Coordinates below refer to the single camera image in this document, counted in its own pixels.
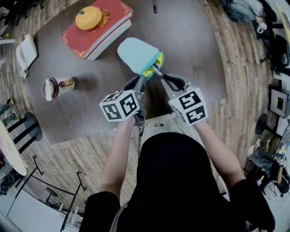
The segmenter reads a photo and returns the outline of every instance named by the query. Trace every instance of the book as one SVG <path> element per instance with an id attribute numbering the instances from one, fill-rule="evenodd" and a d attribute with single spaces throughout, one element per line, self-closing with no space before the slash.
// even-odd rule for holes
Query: book
<path id="1" fill-rule="evenodd" d="M 118 36 L 131 26 L 133 10 L 120 0 L 97 0 L 92 4 L 102 12 L 100 23 L 81 30 L 73 22 L 61 39 L 78 58 L 96 59 Z"/>

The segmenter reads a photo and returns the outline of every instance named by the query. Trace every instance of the wooden floor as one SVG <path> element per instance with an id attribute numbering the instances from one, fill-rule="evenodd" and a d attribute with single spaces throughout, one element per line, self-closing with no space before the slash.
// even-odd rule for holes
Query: wooden floor
<path id="1" fill-rule="evenodd" d="M 19 26 L 11 32 L 17 39 L 16 44 L 0 46 L 0 102 L 9 97 L 10 85 L 14 87 L 14 111 L 21 116 L 25 112 L 33 112 L 24 79 L 19 75 L 15 49 L 27 33 L 34 34 L 61 10 L 76 2 L 76 0 L 45 0 L 45 8 L 39 7 L 28 12 L 29 17 L 22 19 Z M 205 6 L 204 12 L 210 21 L 222 57 L 227 98 L 208 104 L 209 123 L 218 137 L 237 155 L 241 166 L 246 161 L 248 147 L 256 140 L 255 124 L 259 115 L 267 112 L 267 85 L 272 81 L 270 64 L 261 64 L 264 56 L 262 44 L 256 40 L 253 26 L 250 22 L 232 23 L 221 6 Z M 97 133 L 84 138 L 50 145 L 45 136 L 40 142 L 34 142 L 24 153 L 24 159 L 30 173 L 34 169 L 32 156 L 36 155 L 41 169 L 44 170 L 44 180 L 67 191 L 74 192 L 78 186 L 76 172 L 61 173 L 50 171 L 84 170 L 100 174 L 102 166 L 112 145 L 114 130 Z M 134 174 L 137 167 L 138 130 L 135 129 L 130 143 L 129 162 L 121 194 L 121 202 L 128 200 L 134 190 L 136 180 Z M 85 200 L 99 191 L 100 176 L 82 173 L 82 180 L 88 188 L 80 190 L 75 204 L 83 211 Z M 30 180 L 28 186 L 44 200 L 48 193 L 45 184 Z M 60 193 L 56 202 L 64 202 L 68 208 L 72 196 Z"/>

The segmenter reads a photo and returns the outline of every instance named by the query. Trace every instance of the white cube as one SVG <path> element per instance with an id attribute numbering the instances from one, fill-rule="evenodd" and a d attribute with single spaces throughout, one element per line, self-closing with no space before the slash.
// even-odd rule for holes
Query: white cube
<path id="1" fill-rule="evenodd" d="M 193 125 L 208 118 L 207 105 L 200 88 L 195 88 L 170 100 L 169 105 L 187 125 Z"/>
<path id="2" fill-rule="evenodd" d="M 109 94 L 99 105 L 110 122 L 125 121 L 140 108 L 133 90 Z"/>

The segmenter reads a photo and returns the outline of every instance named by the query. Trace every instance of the white telephone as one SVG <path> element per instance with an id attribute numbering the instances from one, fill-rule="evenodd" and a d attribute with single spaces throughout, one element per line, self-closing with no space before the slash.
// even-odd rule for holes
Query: white telephone
<path id="1" fill-rule="evenodd" d="M 37 52 L 30 34 L 27 34 L 21 44 L 16 48 L 16 58 L 21 67 L 20 75 L 23 78 L 27 76 L 27 69 L 36 59 Z"/>

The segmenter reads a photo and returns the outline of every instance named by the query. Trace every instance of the coffee cup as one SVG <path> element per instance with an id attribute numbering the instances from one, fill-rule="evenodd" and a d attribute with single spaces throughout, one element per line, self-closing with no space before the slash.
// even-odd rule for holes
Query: coffee cup
<path id="1" fill-rule="evenodd" d="M 55 99 L 72 89 L 76 84 L 75 78 L 49 78 L 43 84 L 43 94 L 47 101 Z"/>

